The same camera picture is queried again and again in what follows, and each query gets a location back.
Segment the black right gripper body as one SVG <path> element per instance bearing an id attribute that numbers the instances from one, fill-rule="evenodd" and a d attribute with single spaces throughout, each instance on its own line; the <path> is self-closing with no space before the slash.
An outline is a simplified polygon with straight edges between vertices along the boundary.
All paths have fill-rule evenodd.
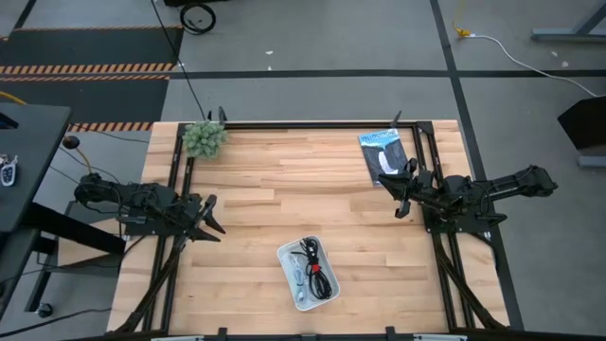
<path id="1" fill-rule="evenodd" d="M 404 171 L 410 173 L 410 184 L 408 186 L 408 197 L 406 200 L 397 200 L 400 202 L 396 210 L 395 217 L 402 219 L 410 212 L 410 200 L 413 200 L 421 206 L 426 206 L 432 210 L 438 210 L 437 200 L 435 198 L 435 189 L 432 187 L 433 175 L 428 170 L 422 170 L 419 175 L 414 175 L 419 161 L 411 158 L 404 166 Z"/>

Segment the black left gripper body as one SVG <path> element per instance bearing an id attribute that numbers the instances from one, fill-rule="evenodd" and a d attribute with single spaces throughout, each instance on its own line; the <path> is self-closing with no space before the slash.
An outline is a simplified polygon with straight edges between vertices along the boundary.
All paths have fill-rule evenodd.
<path id="1" fill-rule="evenodd" d="M 185 231 L 190 231 L 199 228 L 200 223 L 204 223 L 205 215 L 213 216 L 213 209 L 217 204 L 217 196 L 210 194 L 205 200 L 199 194 L 188 194 L 182 197 L 184 208 L 184 222 L 182 228 Z"/>

